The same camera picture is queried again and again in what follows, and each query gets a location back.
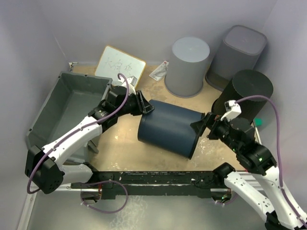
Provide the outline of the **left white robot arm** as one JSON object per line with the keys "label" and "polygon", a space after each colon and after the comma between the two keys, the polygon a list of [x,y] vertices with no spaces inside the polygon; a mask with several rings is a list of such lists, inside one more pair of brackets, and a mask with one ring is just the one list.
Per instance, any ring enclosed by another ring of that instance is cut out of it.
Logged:
{"label": "left white robot arm", "polygon": [[32,146],[27,153],[25,175],[44,194],[54,192],[65,183],[83,183],[88,188],[97,186],[99,177],[87,163],[65,165],[65,161],[88,141],[115,125],[118,118],[130,114],[146,115],[154,110],[141,91],[129,92],[127,86],[115,86],[97,107],[62,137],[40,148]]}

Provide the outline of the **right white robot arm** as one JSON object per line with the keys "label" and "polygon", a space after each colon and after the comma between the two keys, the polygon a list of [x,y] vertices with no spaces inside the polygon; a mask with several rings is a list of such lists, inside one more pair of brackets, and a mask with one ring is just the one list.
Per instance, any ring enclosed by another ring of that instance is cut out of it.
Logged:
{"label": "right white robot arm", "polygon": [[236,154],[236,159],[261,185],[261,194],[248,184],[228,163],[223,163],[213,173],[217,187],[228,187],[243,198],[265,222],[268,230],[304,230],[307,214],[295,202],[280,179],[281,170],[272,153],[255,141],[255,129],[244,118],[231,121],[208,113],[200,121],[190,124],[196,135],[210,130],[207,138],[220,140]]}

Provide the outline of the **black ribbed round bin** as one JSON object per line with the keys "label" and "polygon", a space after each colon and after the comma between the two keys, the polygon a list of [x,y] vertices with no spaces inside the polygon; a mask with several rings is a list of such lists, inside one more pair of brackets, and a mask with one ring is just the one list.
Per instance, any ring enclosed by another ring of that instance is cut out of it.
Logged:
{"label": "black ribbed round bin", "polygon": [[[226,110],[224,103],[229,100],[239,100],[247,96],[262,95],[270,98],[273,94],[271,80],[256,70],[241,70],[227,84],[221,95],[212,105],[212,113],[223,115]],[[266,104],[264,99],[248,99],[240,103],[240,117],[247,119],[250,123]]]}

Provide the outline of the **aluminium frame rail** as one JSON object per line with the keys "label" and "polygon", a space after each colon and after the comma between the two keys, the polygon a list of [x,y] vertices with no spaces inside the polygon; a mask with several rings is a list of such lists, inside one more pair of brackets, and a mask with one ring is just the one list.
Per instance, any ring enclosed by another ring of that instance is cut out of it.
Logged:
{"label": "aluminium frame rail", "polygon": [[128,195],[120,182],[96,189],[62,185],[28,195],[21,230],[266,230],[239,195],[225,204],[196,196]]}

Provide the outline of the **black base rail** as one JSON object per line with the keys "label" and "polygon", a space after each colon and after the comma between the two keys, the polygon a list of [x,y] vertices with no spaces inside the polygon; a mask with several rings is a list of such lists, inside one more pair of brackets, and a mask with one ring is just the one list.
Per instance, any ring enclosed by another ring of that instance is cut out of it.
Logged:
{"label": "black base rail", "polygon": [[168,172],[94,172],[89,185],[72,183],[73,189],[97,189],[100,181],[117,181],[124,185],[130,196],[196,196],[213,198],[226,203],[234,198],[221,177],[211,171]]}

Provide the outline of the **dark blue round bin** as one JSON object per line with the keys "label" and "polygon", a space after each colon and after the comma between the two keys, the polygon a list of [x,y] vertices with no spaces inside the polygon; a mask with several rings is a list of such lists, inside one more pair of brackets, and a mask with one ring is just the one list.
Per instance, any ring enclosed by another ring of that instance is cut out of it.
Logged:
{"label": "dark blue round bin", "polygon": [[154,110],[142,116],[138,141],[190,160],[199,140],[190,124],[200,121],[205,114],[153,99],[149,103]]}

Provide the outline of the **grey slotted square bin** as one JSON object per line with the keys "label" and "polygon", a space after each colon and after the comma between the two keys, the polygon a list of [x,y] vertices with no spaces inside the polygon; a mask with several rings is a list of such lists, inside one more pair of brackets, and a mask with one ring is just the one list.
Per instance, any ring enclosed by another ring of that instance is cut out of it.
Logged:
{"label": "grey slotted square bin", "polygon": [[243,25],[235,25],[223,36],[205,75],[206,82],[223,91],[234,75],[253,69],[267,44],[261,32]]}

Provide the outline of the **grey plastic storage crate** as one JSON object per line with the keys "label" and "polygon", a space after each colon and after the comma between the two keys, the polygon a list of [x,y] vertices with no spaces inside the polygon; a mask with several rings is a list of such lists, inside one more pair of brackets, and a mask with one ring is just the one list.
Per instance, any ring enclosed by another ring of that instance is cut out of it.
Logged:
{"label": "grey plastic storage crate", "polygon": [[106,97],[112,79],[61,72],[26,134],[27,148],[40,148],[77,126]]}

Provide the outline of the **small whiteboard wooden frame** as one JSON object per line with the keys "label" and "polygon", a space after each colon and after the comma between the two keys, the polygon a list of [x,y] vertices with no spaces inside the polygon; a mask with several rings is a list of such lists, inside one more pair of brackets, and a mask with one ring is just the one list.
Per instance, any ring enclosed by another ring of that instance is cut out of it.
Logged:
{"label": "small whiteboard wooden frame", "polygon": [[112,46],[106,46],[98,62],[95,76],[111,78],[114,85],[120,85],[117,75],[121,73],[126,78],[135,76],[139,83],[145,66],[145,61]]}

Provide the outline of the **green plastic cap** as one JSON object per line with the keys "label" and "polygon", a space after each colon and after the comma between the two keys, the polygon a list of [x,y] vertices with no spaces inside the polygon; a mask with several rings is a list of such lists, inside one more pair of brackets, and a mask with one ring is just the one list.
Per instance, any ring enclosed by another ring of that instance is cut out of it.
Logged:
{"label": "green plastic cap", "polygon": [[262,120],[261,120],[260,118],[255,118],[255,119],[254,119],[254,125],[255,125],[256,127],[261,126],[261,125],[262,125]]}

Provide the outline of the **small printed paper card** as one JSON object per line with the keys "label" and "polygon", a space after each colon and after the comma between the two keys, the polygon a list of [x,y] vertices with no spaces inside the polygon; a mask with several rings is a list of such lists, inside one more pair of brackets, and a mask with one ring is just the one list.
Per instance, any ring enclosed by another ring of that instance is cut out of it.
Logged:
{"label": "small printed paper card", "polygon": [[155,70],[153,70],[149,74],[149,77],[154,79],[155,81],[160,81],[162,78],[166,76],[168,65],[169,65],[169,62],[164,61]]}

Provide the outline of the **light grey round bucket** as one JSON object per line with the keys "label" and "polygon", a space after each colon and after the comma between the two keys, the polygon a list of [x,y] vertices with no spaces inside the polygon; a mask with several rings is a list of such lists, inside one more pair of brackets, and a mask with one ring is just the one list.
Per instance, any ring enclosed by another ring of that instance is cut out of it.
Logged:
{"label": "light grey round bucket", "polygon": [[197,37],[183,37],[174,42],[165,76],[167,90],[181,98],[197,95],[209,65],[210,48]]}

